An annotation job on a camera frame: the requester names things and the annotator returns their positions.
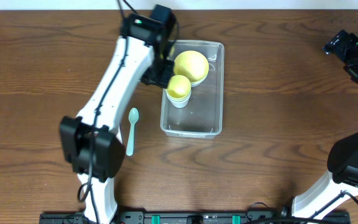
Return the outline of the yellow plastic cup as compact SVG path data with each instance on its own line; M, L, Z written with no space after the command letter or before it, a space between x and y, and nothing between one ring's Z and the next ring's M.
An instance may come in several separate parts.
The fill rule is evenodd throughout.
M191 82L186 76L174 75L171 77L166 91L174 99L185 98L191 91Z

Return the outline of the grey plastic cup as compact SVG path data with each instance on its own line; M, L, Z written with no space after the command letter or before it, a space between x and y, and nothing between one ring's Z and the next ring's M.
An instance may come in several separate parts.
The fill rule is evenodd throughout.
M167 98L171 101L171 102L176 102L176 103L179 103L179 102L182 102L182 101L187 101L191 96L191 93L187 94L186 96L183 96L183 97L180 97L180 98L175 98L171 95L169 95L167 93Z

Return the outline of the yellow plastic bowl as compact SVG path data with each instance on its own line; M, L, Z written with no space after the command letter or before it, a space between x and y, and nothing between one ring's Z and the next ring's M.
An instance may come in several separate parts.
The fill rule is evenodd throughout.
M187 77L191 83L202 80L209 72L207 58L194 50L180 53L174 63L174 74Z

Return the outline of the white plastic bowl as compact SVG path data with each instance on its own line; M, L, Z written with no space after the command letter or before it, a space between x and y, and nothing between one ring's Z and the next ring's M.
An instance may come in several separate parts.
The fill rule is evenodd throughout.
M191 86L196 87L196 86L200 85L206 79L206 77L207 76L205 75L202 79L200 79L200 80L198 80L196 82L191 82Z

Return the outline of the cream plastic cup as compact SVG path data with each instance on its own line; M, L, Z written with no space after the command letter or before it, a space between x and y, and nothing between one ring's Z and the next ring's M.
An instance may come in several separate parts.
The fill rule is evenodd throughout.
M189 101L189 99L187 101L182 101L182 102L179 102L179 103L171 102L171 101L170 102L176 108L184 108L188 104L188 101Z

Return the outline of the teal plastic spoon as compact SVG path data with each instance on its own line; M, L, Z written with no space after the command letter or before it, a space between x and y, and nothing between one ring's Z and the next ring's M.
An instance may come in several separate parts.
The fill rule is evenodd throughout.
M127 142L126 155L132 156L134 153L134 138L135 138L135 125L139 120L139 111L137 108L132 108L129 112L130 130Z

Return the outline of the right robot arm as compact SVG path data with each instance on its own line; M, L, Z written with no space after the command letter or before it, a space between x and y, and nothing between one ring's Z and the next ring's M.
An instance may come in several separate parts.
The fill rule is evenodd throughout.
M344 70L358 84L358 37L339 31L323 48L344 63ZM328 156L327 171L291 203L297 218L323 219L346 200L358 196L358 132L337 141Z

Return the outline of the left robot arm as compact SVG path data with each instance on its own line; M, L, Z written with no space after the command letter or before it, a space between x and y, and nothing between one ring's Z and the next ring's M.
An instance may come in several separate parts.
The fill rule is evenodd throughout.
M114 177L126 149L120 123L139 82L166 88L173 75L168 56L179 24L171 13L124 18L110 64L87 104L60 121L63 155L81 181L77 198L85 202L86 223L111 223L117 210Z

